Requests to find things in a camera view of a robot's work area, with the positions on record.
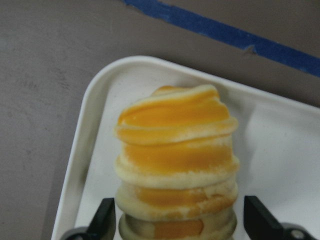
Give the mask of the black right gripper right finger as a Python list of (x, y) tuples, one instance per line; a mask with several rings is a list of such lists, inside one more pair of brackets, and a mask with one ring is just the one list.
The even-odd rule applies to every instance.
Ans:
[(244, 197), (243, 226), (251, 240), (285, 240), (285, 228), (255, 195)]

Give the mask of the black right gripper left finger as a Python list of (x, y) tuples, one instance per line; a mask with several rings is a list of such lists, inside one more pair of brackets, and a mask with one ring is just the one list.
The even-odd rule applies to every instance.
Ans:
[(113, 240), (114, 236), (115, 200), (114, 198), (104, 198), (82, 238), (84, 240)]

